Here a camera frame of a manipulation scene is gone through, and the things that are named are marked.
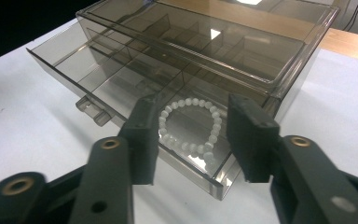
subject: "white bead bracelet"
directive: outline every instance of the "white bead bracelet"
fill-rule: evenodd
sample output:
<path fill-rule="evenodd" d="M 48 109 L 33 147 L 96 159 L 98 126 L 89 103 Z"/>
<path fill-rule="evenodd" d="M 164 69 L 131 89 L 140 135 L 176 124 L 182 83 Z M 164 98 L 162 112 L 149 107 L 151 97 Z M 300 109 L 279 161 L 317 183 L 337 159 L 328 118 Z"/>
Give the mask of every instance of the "white bead bracelet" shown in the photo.
<path fill-rule="evenodd" d="M 208 141 L 203 145 L 196 145 L 194 143 L 181 142 L 174 136 L 172 136 L 167 131 L 167 117 L 170 115 L 173 110 L 184 107 L 186 105 L 198 105 L 199 107 L 204 107 L 211 112 L 213 118 L 213 127 L 211 129 L 211 135 L 209 135 Z M 220 113 L 217 110 L 217 107 L 213 105 L 211 102 L 205 102 L 204 100 L 199 100 L 197 98 L 187 98 L 185 100 L 179 100 L 178 102 L 172 102 L 170 105 L 165 106 L 165 109 L 161 111 L 161 115 L 158 118 L 158 126 L 159 126 L 159 140 L 166 147 L 178 148 L 183 151 L 188 151 L 190 153 L 199 153 L 203 155 L 203 159 L 206 163 L 213 164 L 215 163 L 215 159 L 213 157 L 213 145 L 217 142 L 221 126 L 222 119 L 220 118 Z"/>

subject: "mounting hole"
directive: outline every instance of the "mounting hole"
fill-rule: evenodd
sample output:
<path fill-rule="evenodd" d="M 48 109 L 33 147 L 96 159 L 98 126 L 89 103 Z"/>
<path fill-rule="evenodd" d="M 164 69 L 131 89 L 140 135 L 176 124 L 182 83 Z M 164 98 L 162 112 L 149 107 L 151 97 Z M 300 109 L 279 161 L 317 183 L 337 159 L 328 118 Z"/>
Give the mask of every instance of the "mounting hole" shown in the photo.
<path fill-rule="evenodd" d="M 29 189 L 34 184 L 34 180 L 31 177 L 19 177 L 8 182 L 2 189 L 2 194 L 9 196 L 9 195 L 16 195 L 19 193 L 23 193 L 27 189 Z"/>
<path fill-rule="evenodd" d="M 292 143 L 299 147 L 309 147 L 310 146 L 310 140 L 304 137 L 292 137 L 291 139 Z"/>
<path fill-rule="evenodd" d="M 115 147 L 118 147 L 120 145 L 120 142 L 118 140 L 109 139 L 103 142 L 102 148 L 103 149 L 112 149 Z"/>
<path fill-rule="evenodd" d="M 106 208 L 107 208 L 106 202 L 96 202 L 92 205 L 91 211 L 93 213 L 101 213 L 104 210 L 106 210 Z"/>

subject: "white table surface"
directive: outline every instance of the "white table surface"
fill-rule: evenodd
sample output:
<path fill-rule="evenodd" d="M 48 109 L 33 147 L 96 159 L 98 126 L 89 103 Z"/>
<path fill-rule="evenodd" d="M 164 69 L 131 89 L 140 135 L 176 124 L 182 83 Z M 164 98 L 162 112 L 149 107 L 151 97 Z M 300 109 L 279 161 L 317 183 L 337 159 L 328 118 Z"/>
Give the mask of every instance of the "white table surface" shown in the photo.
<path fill-rule="evenodd" d="M 28 171 L 51 181 L 118 132 L 78 111 L 78 97 L 26 52 L 73 22 L 0 58 L 0 181 Z M 281 125 L 281 135 L 313 139 L 339 169 L 358 175 L 358 60 L 320 50 Z M 269 184 L 240 174 L 219 202 L 160 159 L 155 185 L 134 187 L 134 207 L 135 223 L 279 223 Z"/>

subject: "transparent lid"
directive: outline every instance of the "transparent lid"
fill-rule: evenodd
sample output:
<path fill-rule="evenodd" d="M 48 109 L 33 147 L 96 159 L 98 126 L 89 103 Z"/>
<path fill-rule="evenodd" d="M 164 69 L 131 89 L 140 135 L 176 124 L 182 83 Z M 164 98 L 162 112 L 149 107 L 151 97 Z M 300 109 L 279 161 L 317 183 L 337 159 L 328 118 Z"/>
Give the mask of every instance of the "transparent lid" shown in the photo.
<path fill-rule="evenodd" d="M 77 15 L 272 92 L 307 61 L 336 11 L 303 1 L 107 0 Z"/>

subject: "white bead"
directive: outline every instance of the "white bead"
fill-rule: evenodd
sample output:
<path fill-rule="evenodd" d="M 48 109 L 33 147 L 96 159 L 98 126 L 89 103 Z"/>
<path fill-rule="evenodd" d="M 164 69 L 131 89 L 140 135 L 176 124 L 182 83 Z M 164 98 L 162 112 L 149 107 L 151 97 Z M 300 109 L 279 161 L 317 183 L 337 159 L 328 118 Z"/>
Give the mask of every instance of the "white bead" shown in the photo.
<path fill-rule="evenodd" d="M 212 106 L 211 102 L 208 101 L 207 103 L 205 103 L 205 108 L 209 109 L 211 108 L 211 106 Z"/>
<path fill-rule="evenodd" d="M 182 150 L 183 150 L 183 151 L 188 151 L 188 142 L 184 142 L 184 143 L 182 144 Z"/>
<path fill-rule="evenodd" d="M 167 128 L 167 125 L 165 125 L 165 122 L 160 122 L 159 124 L 158 124 L 158 126 L 159 126 L 159 128 L 160 129 L 165 129 L 165 128 Z"/>
<path fill-rule="evenodd" d="M 181 146 L 181 142 L 179 140 L 176 140 L 173 147 L 176 149 L 180 149 L 180 146 Z"/>
<path fill-rule="evenodd" d="M 170 139 L 168 139 L 167 141 L 167 145 L 168 147 L 173 147 L 175 145 L 176 139 L 171 137 Z"/>
<path fill-rule="evenodd" d="M 170 138 L 171 138 L 171 135 L 166 133 L 162 136 L 162 142 L 167 143 L 167 141 L 170 140 Z"/>
<path fill-rule="evenodd" d="M 213 153 L 212 152 L 205 152 L 203 155 L 203 158 L 206 162 L 211 162 L 213 161 L 214 157 L 213 157 Z"/>
<path fill-rule="evenodd" d="M 217 142 L 217 137 L 214 135 L 210 135 L 209 142 L 215 144 Z"/>
<path fill-rule="evenodd" d="M 204 145 L 199 145 L 199 146 L 197 147 L 197 152 L 198 152 L 199 154 L 203 154 L 203 153 L 205 152 L 205 146 L 204 146 Z"/>
<path fill-rule="evenodd" d="M 219 117 L 220 117 L 220 113 L 219 113 L 219 112 L 214 111 L 214 112 L 212 113 L 212 118 L 217 119 L 217 118 L 219 118 Z"/>
<path fill-rule="evenodd" d="M 177 109 L 179 104 L 177 102 L 172 102 L 171 106 L 173 109 Z"/>
<path fill-rule="evenodd" d="M 216 119 L 214 119 L 214 123 L 215 123 L 215 124 L 221 124 L 221 123 L 222 123 L 222 119 L 216 118 Z"/>
<path fill-rule="evenodd" d="M 167 111 L 168 113 L 171 113 L 172 107 L 170 105 L 165 106 L 165 111 Z"/>
<path fill-rule="evenodd" d="M 168 115 L 170 115 L 167 111 L 165 111 L 165 110 L 163 110 L 163 111 L 161 111 L 161 116 L 163 117 L 163 118 L 167 118 L 168 117 Z"/>
<path fill-rule="evenodd" d="M 167 121 L 165 118 L 163 118 L 163 117 L 158 117 L 158 121 L 159 122 L 165 122 L 165 121 Z"/>
<path fill-rule="evenodd" d="M 199 106 L 200 106 L 200 107 L 205 107 L 205 101 L 204 101 L 204 100 L 200 100 L 200 101 L 199 101 Z"/>
<path fill-rule="evenodd" d="M 217 160 L 215 158 L 212 158 L 208 161 L 206 161 L 208 169 L 215 170 L 219 164 L 217 164 Z"/>
<path fill-rule="evenodd" d="M 165 128 L 162 128 L 162 129 L 160 129 L 160 130 L 158 130 L 158 133 L 159 133 L 159 135 L 162 137 L 162 136 L 164 136 L 165 134 L 167 134 L 167 130 L 165 129 Z"/>
<path fill-rule="evenodd" d="M 211 135 L 219 136 L 219 131 L 217 131 L 217 130 L 215 130 L 215 129 L 212 129 L 212 130 L 211 130 Z"/>
<path fill-rule="evenodd" d="M 214 124 L 212 129 L 216 131 L 220 131 L 220 129 L 222 129 L 222 126 L 220 124 Z"/>
<path fill-rule="evenodd" d="M 216 112 L 217 111 L 217 107 L 215 105 L 211 106 L 211 108 L 209 109 L 209 111 L 211 111 L 211 113 Z"/>
<path fill-rule="evenodd" d="M 180 101 L 178 101 L 178 104 L 179 104 L 180 107 L 183 107 L 183 106 L 185 106 L 185 101 L 180 100 Z"/>
<path fill-rule="evenodd" d="M 190 98 L 187 98 L 185 100 L 185 103 L 186 103 L 186 105 L 191 105 L 193 103 L 193 101 Z"/>
<path fill-rule="evenodd" d="M 212 149 L 213 149 L 213 144 L 210 143 L 210 142 L 205 143 L 204 149 L 205 149 L 206 152 L 212 151 Z"/>
<path fill-rule="evenodd" d="M 193 99 L 193 105 L 199 105 L 199 99 L 194 98 Z"/>
<path fill-rule="evenodd" d="M 197 151 L 197 145 L 196 144 L 194 144 L 194 143 L 192 143 L 192 144 L 190 144 L 190 152 L 191 153 L 194 153 L 194 152 L 196 152 Z"/>

